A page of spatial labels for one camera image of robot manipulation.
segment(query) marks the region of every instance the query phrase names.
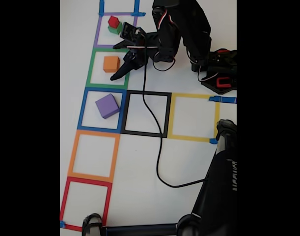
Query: purple cube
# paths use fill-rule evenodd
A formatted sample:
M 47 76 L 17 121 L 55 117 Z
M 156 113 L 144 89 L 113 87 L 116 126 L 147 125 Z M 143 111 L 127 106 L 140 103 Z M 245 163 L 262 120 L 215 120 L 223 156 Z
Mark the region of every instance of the purple cube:
M 120 111 L 116 100 L 112 94 L 109 94 L 96 102 L 97 108 L 99 109 L 101 116 L 106 119 Z

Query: orange cube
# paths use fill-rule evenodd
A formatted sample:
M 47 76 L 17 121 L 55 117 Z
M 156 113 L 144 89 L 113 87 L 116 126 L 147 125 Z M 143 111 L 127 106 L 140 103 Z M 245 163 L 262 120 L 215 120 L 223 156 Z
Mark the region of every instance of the orange cube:
M 120 59 L 117 56 L 104 57 L 103 70 L 105 72 L 117 72 L 120 65 Z

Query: red square outline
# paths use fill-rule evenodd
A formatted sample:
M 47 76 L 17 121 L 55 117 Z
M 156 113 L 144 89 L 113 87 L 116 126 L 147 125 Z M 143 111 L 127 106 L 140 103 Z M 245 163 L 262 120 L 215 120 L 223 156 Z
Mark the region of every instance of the red square outline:
M 107 194 L 106 194 L 106 200 L 105 200 L 105 206 L 104 206 L 104 212 L 103 212 L 103 218 L 102 218 L 102 225 L 103 226 L 106 225 L 107 214 L 108 214 L 108 211 L 109 211 L 109 200 L 110 200 L 110 193 L 111 193 L 112 184 L 108 183 L 108 182 L 99 181 L 99 180 L 67 177 L 67 182 L 66 182 L 65 191 L 64 191 L 64 194 L 63 194 L 59 219 L 63 220 L 63 215 L 65 213 L 65 207 L 66 207 L 67 197 L 68 197 L 68 192 L 69 192 L 69 187 L 70 187 L 70 182 L 88 183 L 88 184 L 107 187 Z M 67 225 L 66 224 L 66 229 L 82 232 L 82 227 L 74 226 L 74 225 Z

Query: green cube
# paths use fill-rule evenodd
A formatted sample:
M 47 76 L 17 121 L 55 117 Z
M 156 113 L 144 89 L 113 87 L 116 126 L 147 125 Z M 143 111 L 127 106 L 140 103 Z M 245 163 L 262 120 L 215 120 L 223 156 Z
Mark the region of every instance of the green cube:
M 120 22 L 116 29 L 109 26 L 109 31 L 111 33 L 120 34 L 120 32 L 122 31 L 122 23 Z

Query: red cube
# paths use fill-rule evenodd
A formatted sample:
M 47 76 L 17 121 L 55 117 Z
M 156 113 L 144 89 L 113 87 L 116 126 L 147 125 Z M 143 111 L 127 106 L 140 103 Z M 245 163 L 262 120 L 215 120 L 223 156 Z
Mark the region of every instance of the red cube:
M 114 17 L 114 16 L 111 16 L 110 19 L 109 19 L 109 26 L 110 27 L 113 27 L 113 28 L 117 28 L 118 25 L 119 25 L 119 20 L 117 17 Z

